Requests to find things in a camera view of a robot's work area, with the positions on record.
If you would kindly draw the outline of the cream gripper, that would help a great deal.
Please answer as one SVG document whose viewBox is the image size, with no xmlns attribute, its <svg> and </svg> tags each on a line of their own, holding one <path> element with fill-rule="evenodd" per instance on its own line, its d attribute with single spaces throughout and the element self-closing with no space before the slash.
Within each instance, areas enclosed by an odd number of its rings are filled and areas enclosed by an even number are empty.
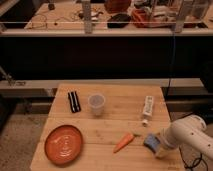
<svg viewBox="0 0 213 171">
<path fill-rule="evenodd" d="M 155 153 L 155 156 L 157 158 L 165 158 L 169 155 L 171 150 L 165 145 L 165 143 L 162 141 L 162 138 L 160 137 L 160 134 L 156 134 L 156 138 L 159 141 L 159 144 L 157 145 L 157 151 Z"/>
</svg>

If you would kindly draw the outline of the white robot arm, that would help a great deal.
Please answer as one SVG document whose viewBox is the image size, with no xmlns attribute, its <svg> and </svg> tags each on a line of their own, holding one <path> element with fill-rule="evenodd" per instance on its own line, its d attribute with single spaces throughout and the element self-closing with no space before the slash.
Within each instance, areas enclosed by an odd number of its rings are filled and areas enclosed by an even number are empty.
<svg viewBox="0 0 213 171">
<path fill-rule="evenodd" d="M 190 115 L 173 121 L 157 134 L 160 141 L 155 156 L 164 158 L 181 144 L 187 144 L 213 160 L 213 138 L 206 135 L 206 123 L 197 115 Z"/>
</svg>

